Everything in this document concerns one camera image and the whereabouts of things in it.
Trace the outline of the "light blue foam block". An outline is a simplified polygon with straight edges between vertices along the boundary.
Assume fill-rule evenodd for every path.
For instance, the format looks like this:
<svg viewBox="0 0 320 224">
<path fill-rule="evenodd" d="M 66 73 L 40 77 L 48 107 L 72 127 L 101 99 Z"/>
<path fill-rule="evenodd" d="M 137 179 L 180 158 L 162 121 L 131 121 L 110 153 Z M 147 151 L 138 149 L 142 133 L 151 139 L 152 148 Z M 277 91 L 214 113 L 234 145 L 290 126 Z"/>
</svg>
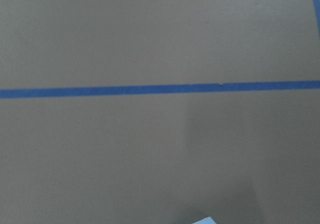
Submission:
<svg viewBox="0 0 320 224">
<path fill-rule="evenodd" d="M 193 224 L 217 224 L 217 223 L 212 219 L 212 217 L 208 216 L 208 217 L 205 217 L 201 220 L 194 222 Z"/>
</svg>

